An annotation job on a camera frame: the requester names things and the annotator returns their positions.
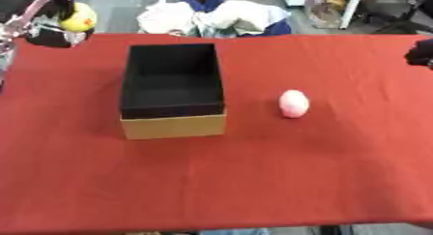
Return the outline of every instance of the pink ball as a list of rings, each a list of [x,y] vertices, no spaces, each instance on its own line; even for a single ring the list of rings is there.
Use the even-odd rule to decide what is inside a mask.
[[[279,107],[285,117],[300,118],[308,111],[309,100],[302,92],[289,90],[279,98]]]

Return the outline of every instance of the table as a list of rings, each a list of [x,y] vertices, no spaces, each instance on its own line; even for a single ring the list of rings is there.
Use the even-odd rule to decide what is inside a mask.
[[[433,73],[414,36],[21,44],[0,97],[0,233],[433,221]],[[226,135],[126,141],[131,44],[215,42]],[[303,90],[310,112],[276,100]]]

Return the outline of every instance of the white cloth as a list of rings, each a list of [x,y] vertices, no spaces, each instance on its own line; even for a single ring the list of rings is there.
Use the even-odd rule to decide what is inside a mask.
[[[186,2],[166,3],[166,0],[159,0],[157,4],[147,7],[137,20],[143,33],[187,36],[195,29],[193,16],[194,10]]]
[[[267,27],[289,16],[290,13],[279,7],[241,0],[224,2],[210,13],[196,13],[186,2],[159,0],[147,7],[137,20],[140,32],[144,33],[189,36],[198,30],[202,37],[232,38],[262,34]]]
[[[289,16],[290,14],[280,7],[231,0],[224,2],[213,12],[198,13],[195,23],[221,30],[233,27],[239,35],[258,35],[264,33],[270,25]]]

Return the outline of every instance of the open box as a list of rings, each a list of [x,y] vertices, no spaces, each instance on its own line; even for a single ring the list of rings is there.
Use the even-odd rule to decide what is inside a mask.
[[[215,46],[132,46],[121,112],[128,139],[223,134],[224,96]]]

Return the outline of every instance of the floor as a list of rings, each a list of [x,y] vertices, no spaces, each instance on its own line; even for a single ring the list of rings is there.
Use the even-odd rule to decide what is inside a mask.
[[[99,13],[100,21],[97,27],[99,33],[135,33],[138,31],[138,25],[135,21],[144,7],[155,3],[157,0],[77,0],[84,3],[91,4]],[[249,0],[257,3],[276,5],[286,8],[284,0]],[[391,5],[384,6],[387,13],[400,14],[407,6],[396,2]],[[361,21],[355,21],[353,26],[348,30],[322,30],[310,26],[310,23],[301,9],[290,9],[292,17],[289,23],[294,31],[298,34],[369,34],[374,31],[381,24],[366,25]],[[416,20],[421,22],[431,22],[433,20],[426,18],[423,15],[417,15]],[[417,228],[408,224],[375,224],[375,225],[356,225],[354,226],[355,234],[360,235],[427,235],[433,234],[433,231]],[[298,227],[298,228],[275,228],[273,234],[276,235],[309,235],[318,234],[314,227]]]

